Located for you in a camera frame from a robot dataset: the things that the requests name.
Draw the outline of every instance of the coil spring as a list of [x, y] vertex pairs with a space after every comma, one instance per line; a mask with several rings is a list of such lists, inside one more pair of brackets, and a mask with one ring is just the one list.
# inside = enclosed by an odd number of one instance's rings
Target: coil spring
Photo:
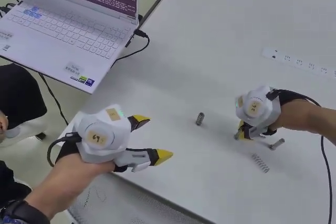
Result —
[[204, 113], [201, 112], [200, 114], [198, 114], [198, 117], [196, 119], [196, 124], [198, 126], [200, 126], [202, 124], [202, 122], [203, 122], [203, 119], [204, 119]]
[[269, 167], [265, 164], [265, 162], [256, 154], [254, 153], [252, 155], [252, 159], [254, 162], [260, 167], [260, 169], [264, 172], [267, 173], [269, 171]]

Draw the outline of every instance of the power strip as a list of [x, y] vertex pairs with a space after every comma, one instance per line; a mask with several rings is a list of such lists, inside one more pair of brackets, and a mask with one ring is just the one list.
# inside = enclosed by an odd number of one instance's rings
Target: power strip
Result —
[[277, 49], [266, 47], [263, 49], [262, 56], [291, 67], [299, 68], [307, 72], [336, 80], [336, 69], [319, 66], [311, 61], [304, 61], [300, 58], [280, 52]]

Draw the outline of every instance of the floor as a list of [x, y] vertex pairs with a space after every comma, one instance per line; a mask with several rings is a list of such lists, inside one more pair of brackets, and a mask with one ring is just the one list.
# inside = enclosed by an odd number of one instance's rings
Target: floor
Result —
[[[140, 14], [145, 14], [155, 0], [139, 0]], [[8, 2], [15, 3], [15, 0], [0, 0], [0, 6]], [[0, 65], [9, 63], [0, 59]], [[32, 72], [40, 85], [41, 92], [46, 102], [48, 113], [40, 119], [47, 125], [47, 138], [39, 141], [35, 137], [30, 137], [19, 143], [6, 148], [0, 148], [0, 159], [4, 160], [7, 165], [14, 170], [15, 176], [29, 183], [31, 186], [38, 185], [50, 171], [46, 161], [46, 153], [49, 144], [58, 138], [65, 128], [65, 123], [59, 115], [59, 111], [52, 97], [49, 95], [44, 83], [40, 77]], [[62, 110], [68, 120], [71, 120], [76, 112], [86, 101], [88, 95], [75, 90], [69, 86], [57, 81], [47, 79], [55, 96], [58, 98]], [[65, 214], [57, 215], [51, 222], [52, 224], [68, 224], [68, 218]]]

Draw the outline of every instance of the white table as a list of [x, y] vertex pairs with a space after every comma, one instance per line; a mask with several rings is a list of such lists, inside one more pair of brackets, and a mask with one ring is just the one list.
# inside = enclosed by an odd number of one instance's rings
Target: white table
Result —
[[[261, 57], [264, 47], [277, 47], [336, 69], [334, 1], [164, 0], [143, 30], [149, 48], [118, 62], [75, 117], [118, 103], [126, 115], [152, 118], [132, 133], [130, 147], [163, 148], [174, 157], [121, 176], [216, 223], [327, 223], [319, 136], [279, 130], [267, 138], [286, 139], [275, 152], [235, 141], [234, 98], [269, 84], [335, 108], [336, 80]], [[135, 39], [128, 52], [144, 43]], [[336, 148], [328, 141], [325, 148], [333, 171]], [[252, 153], [270, 167], [267, 174]]]

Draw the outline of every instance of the person's leg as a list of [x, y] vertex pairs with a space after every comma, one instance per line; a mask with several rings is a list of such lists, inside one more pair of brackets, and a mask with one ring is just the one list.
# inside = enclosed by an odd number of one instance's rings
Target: person's leg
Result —
[[8, 117], [7, 137], [19, 134], [20, 124], [46, 114], [38, 83], [24, 68], [16, 65], [0, 66], [0, 110]]
[[0, 209], [10, 200], [24, 199], [31, 189], [14, 180], [14, 172], [0, 161]]

